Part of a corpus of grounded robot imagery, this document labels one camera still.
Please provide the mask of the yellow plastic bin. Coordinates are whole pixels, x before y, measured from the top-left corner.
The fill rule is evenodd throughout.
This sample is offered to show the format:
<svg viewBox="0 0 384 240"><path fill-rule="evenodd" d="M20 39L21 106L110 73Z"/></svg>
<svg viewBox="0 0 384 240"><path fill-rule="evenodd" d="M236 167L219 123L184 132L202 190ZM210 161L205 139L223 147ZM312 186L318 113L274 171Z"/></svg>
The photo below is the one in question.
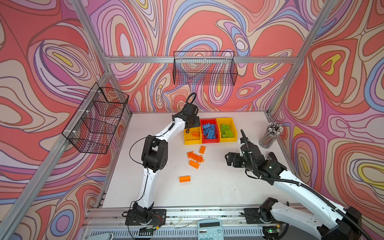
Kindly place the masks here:
<svg viewBox="0 0 384 240"><path fill-rule="evenodd" d="M219 136L220 136L220 142L221 143L227 143L227 142L236 142L238 140L238 132L235 126L235 122L232 118L216 118L218 127L219 127ZM226 124L230 125L231 130L233 132L234 137L233 138L221 138L221 125Z"/></svg>
<svg viewBox="0 0 384 240"><path fill-rule="evenodd" d="M199 138L193 137L192 136L193 131L199 132L200 137ZM193 126L186 124L185 130L184 130L184 143L185 143L185 145L202 144L202 139L203 139L203 134L202 134L200 120L196 121Z"/></svg>

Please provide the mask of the right yellow plastic bin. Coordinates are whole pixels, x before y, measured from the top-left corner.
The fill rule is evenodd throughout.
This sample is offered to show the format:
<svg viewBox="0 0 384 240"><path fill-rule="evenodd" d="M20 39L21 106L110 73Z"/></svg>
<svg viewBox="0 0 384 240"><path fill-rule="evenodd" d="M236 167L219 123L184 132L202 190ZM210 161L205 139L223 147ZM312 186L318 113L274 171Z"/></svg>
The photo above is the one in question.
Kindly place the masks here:
<svg viewBox="0 0 384 240"><path fill-rule="evenodd" d="M235 122L232 118L216 118L218 127L219 127L219 136L220 136L220 142L221 143L227 143L227 142L236 142L238 140L238 132L235 126ZM231 130L233 132L234 137L233 138L221 138L221 125L226 124L230 125Z"/></svg>

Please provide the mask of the red plastic bin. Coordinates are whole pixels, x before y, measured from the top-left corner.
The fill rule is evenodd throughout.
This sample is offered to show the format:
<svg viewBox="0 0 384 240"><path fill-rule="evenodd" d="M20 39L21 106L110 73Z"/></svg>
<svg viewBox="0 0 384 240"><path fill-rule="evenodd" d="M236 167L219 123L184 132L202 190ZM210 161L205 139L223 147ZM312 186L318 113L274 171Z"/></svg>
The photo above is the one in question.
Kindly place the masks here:
<svg viewBox="0 0 384 240"><path fill-rule="evenodd" d="M217 120L216 119L200 119L200 123L201 123L202 134L203 134L203 124L210 123L210 124L216 125L217 138L213 139L213 140L208 140L208 139L205 139L205 136L203 134L203 139L202 139L203 144L219 143L220 142L220 136L219 136L219 127L218 127Z"/></svg>

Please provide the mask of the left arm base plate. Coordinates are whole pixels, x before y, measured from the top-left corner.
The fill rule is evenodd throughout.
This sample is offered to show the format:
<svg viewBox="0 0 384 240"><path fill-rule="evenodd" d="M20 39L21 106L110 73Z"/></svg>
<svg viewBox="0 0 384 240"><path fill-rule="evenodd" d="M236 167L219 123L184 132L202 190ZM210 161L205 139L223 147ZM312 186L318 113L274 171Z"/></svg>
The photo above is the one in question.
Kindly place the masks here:
<svg viewBox="0 0 384 240"><path fill-rule="evenodd" d="M166 223L166 216L166 209L152 209L144 212L129 210L127 212L125 225L161 227Z"/></svg>

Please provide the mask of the orange lego brick studs up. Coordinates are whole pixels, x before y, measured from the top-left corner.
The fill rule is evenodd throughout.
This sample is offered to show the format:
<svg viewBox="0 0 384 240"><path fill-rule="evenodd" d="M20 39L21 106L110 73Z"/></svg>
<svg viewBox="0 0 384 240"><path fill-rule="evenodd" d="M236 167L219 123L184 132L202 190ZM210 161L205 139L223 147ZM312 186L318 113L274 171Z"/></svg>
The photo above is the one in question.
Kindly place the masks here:
<svg viewBox="0 0 384 240"><path fill-rule="evenodd" d="M205 146L201 146L200 150L199 150L199 153L203 155L205 153L205 151L206 151L206 147Z"/></svg>

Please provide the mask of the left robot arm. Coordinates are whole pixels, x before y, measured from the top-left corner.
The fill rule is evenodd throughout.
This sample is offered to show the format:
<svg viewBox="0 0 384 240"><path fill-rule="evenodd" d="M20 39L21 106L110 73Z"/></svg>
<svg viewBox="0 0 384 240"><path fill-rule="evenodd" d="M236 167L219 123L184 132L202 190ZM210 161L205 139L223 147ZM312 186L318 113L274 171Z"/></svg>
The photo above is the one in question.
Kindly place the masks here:
<svg viewBox="0 0 384 240"><path fill-rule="evenodd" d="M168 162L169 142L179 133L189 132L191 128L200 126L199 109L194 104L196 97L196 93L190 94L182 110L172 115L169 125L158 134L144 138L141 156L144 179L139 199L132 203L128 219L141 224L151 221L158 176Z"/></svg>

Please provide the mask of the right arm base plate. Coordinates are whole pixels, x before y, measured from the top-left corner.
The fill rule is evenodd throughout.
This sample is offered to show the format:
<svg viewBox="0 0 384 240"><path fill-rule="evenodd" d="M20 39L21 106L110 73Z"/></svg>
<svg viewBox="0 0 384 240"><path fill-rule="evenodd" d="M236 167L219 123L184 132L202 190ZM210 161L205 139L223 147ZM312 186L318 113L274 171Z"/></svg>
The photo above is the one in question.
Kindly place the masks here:
<svg viewBox="0 0 384 240"><path fill-rule="evenodd" d="M245 217L247 224L284 225L285 222L275 220L271 215L259 212L259 208L244 208L241 216Z"/></svg>

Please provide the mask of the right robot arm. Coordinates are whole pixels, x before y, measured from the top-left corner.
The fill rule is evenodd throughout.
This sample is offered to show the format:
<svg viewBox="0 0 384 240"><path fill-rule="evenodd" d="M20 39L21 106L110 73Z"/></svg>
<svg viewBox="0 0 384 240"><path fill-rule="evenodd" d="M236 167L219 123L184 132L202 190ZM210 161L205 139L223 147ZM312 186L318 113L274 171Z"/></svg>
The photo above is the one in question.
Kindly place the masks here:
<svg viewBox="0 0 384 240"><path fill-rule="evenodd" d="M267 198L255 213L245 213L248 220L270 224L283 222L319 240L367 240L371 236L362 227L362 214L353 207L339 205L299 180L272 152L262 155L244 133L240 151L225 155L227 165L245 170L247 177L262 180L287 193L309 210L298 211L274 198Z"/></svg>

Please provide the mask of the light blue calculator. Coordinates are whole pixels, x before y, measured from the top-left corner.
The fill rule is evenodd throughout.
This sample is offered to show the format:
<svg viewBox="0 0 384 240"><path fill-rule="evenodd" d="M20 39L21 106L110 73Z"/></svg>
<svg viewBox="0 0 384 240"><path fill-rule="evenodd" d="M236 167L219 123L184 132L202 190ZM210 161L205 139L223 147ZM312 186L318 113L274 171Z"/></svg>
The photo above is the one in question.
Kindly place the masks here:
<svg viewBox="0 0 384 240"><path fill-rule="evenodd" d="M198 221L198 240L223 240L224 231L222 221L219 219L206 219Z"/></svg>

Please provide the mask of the orange lego brick front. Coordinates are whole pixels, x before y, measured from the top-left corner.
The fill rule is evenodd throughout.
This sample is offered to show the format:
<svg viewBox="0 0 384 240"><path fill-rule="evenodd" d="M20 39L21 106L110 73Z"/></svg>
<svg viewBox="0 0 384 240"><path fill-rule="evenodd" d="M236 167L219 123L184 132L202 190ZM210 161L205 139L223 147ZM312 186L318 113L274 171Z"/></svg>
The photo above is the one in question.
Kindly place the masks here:
<svg viewBox="0 0 384 240"><path fill-rule="evenodd" d="M191 177L190 176L182 176L182 177L179 177L179 181L180 181L180 183L190 182Z"/></svg>

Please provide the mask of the orange lego brick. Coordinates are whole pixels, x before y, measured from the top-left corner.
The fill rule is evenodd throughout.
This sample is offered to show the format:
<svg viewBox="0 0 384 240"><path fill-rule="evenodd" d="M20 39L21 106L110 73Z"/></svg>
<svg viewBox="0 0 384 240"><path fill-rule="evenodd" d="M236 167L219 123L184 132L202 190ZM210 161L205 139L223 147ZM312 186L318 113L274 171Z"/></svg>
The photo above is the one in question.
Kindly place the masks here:
<svg viewBox="0 0 384 240"><path fill-rule="evenodd" d="M195 169L198 169L200 167L200 164L198 162L193 161L193 160L189 161L189 165Z"/></svg>
<svg viewBox="0 0 384 240"><path fill-rule="evenodd" d="M199 137L200 137L200 133L199 133L199 132L196 132L196 131L193 131L193 132L192 132L192 136L193 136L193 137L196 137L196 138L199 138Z"/></svg>
<svg viewBox="0 0 384 240"><path fill-rule="evenodd" d="M190 176L182 176L182 177L179 177L179 181L180 181L180 183L190 182L191 177Z"/></svg>

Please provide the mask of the green lego brick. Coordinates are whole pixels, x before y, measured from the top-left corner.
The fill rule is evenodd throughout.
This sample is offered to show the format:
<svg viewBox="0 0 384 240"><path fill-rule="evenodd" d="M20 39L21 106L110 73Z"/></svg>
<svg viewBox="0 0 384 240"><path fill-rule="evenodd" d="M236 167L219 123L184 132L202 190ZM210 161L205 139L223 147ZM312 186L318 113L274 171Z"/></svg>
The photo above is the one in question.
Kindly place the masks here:
<svg viewBox="0 0 384 240"><path fill-rule="evenodd" d="M230 125L222 124L221 125L221 138L233 138L233 132Z"/></svg>

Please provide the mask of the orange lego chassis plate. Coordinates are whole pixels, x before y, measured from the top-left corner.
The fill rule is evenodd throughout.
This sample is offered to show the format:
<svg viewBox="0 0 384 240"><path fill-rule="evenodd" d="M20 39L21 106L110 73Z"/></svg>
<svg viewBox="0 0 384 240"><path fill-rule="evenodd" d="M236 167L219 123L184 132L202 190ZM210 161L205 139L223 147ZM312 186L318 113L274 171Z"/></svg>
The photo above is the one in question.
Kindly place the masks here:
<svg viewBox="0 0 384 240"><path fill-rule="evenodd" d="M188 156L189 159L194 160L194 161L196 161L198 163L203 163L204 162L203 157L201 155L195 154L193 151L188 152L187 156Z"/></svg>

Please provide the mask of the left yellow plastic bin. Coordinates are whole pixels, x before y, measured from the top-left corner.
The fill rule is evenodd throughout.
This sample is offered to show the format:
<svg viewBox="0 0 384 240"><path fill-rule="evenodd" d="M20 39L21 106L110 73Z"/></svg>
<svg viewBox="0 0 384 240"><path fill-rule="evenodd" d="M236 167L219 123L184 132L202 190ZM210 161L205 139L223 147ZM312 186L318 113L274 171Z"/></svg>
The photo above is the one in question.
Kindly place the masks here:
<svg viewBox="0 0 384 240"><path fill-rule="evenodd" d="M192 136L193 131L199 132L200 137L199 138L193 137ZM184 130L184 143L185 143L185 145L202 144L202 139L203 139L203 134L202 134L200 120L196 121L193 126L186 124L185 130Z"/></svg>

